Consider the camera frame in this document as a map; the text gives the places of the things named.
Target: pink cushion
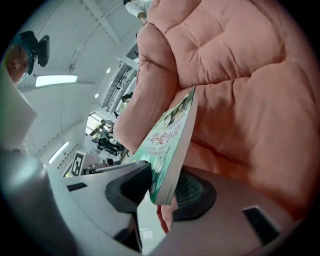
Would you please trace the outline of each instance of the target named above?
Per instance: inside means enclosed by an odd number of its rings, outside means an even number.
[[[292,18],[271,0],[154,0],[138,46],[120,142],[135,152],[196,84],[184,164],[242,180],[304,216],[319,179],[320,72]]]

